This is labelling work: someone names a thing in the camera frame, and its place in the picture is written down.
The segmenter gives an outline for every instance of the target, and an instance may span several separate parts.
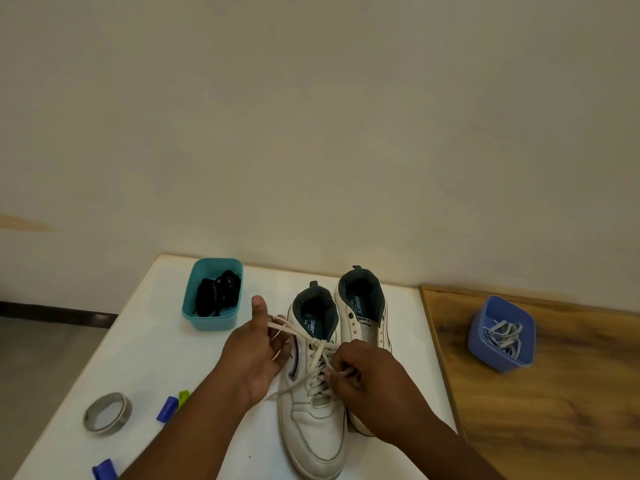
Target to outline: person's left arm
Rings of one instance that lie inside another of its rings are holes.
[[[289,336],[268,328],[271,318],[263,298],[254,296],[251,303],[252,319],[231,333],[213,371],[121,480],[218,476],[244,414],[264,398],[291,352]]]

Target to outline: hand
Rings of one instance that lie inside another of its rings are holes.
[[[337,371],[348,364],[360,373],[359,386]],[[362,340],[343,343],[333,356],[325,380],[334,394],[384,442],[402,448],[416,428],[429,428],[439,422],[420,389],[400,364],[384,349]]]
[[[231,332],[213,370],[220,382],[236,386],[236,398],[245,412],[267,395],[291,353],[291,336],[267,326],[271,318],[264,299],[254,296],[251,306],[251,320]]]

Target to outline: person's right arm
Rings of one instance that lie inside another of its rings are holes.
[[[358,387],[336,371],[348,364]],[[388,351],[361,340],[342,344],[325,378],[338,398],[380,440],[398,447],[429,480],[504,480],[476,450],[441,421]]]

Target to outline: black item in container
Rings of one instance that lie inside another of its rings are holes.
[[[219,317],[223,308],[236,306],[240,296],[240,283],[240,276],[230,269],[215,280],[204,278],[196,295],[196,315]]]

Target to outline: blue object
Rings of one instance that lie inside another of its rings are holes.
[[[519,335],[520,354],[517,359],[500,350],[484,336],[484,327],[491,328],[503,320],[522,325]],[[469,352],[498,372],[528,367],[533,362],[536,348],[536,323],[533,317],[519,306],[493,295],[484,301],[484,306],[476,314],[467,345]]]
[[[222,273],[230,269],[240,276],[240,294],[238,303],[233,308],[223,308],[219,317],[199,317],[195,313],[196,295],[198,287],[204,278],[215,280]],[[182,302],[182,316],[185,317],[196,330],[231,330],[236,327],[240,298],[244,282],[243,266],[240,261],[233,258],[204,258],[199,259],[191,268],[187,290]]]
[[[171,419],[171,416],[173,416],[173,414],[178,411],[178,404],[179,401],[177,397],[174,397],[172,395],[167,397],[164,406],[162,406],[162,409],[158,413],[156,419],[161,423],[166,423],[167,421],[169,421]]]
[[[113,463],[110,458],[104,460],[97,467],[93,467],[91,473],[95,480],[117,480],[118,478],[118,474],[116,473],[116,469],[113,468]]]

